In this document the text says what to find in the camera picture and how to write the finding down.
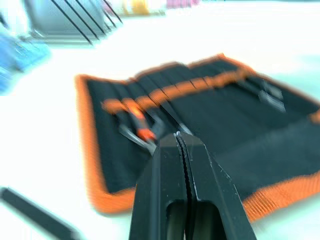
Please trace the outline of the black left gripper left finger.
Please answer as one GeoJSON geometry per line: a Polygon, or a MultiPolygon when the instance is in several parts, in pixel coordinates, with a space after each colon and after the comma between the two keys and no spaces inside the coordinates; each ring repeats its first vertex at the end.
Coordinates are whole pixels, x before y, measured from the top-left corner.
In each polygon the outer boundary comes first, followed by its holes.
{"type": "Polygon", "coordinates": [[[187,189],[181,148],[174,134],[160,140],[136,185],[129,239],[182,240],[187,189]]]}

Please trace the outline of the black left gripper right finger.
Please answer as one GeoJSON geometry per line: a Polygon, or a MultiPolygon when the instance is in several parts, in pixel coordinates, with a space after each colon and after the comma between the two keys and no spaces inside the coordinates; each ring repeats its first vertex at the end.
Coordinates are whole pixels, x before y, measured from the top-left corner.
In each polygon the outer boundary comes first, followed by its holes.
{"type": "Polygon", "coordinates": [[[254,240],[256,235],[231,177],[197,137],[177,132],[190,196],[187,240],[254,240]]]}

